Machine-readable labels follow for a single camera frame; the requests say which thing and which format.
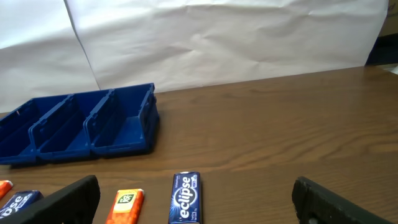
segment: blue plastic container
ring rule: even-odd
[[[158,121],[153,83],[34,98],[0,120],[0,164],[146,152]]]

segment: wood grain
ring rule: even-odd
[[[146,192],[140,224],[166,223],[172,176],[202,173],[205,223],[298,223],[304,175],[398,222],[398,77],[350,68],[156,94],[149,155],[11,169],[0,178],[44,195],[94,174],[104,223],[119,189]]]

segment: orange tic tac box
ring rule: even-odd
[[[142,189],[118,190],[106,224],[136,224],[143,201]]]
[[[14,186],[9,180],[0,180],[0,199],[2,199],[8,191]]]

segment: dark blue package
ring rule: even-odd
[[[38,190],[27,190],[23,192],[17,192],[12,198],[0,209],[0,219],[7,217],[13,213],[18,212],[30,204],[43,198],[42,193]]]
[[[181,172],[175,174],[169,224],[202,224],[201,215],[200,174],[198,172]]]

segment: white paper sheet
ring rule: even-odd
[[[0,112],[38,96],[98,90],[62,0],[0,1]]]
[[[67,0],[101,88],[175,90],[362,66],[387,0]]]

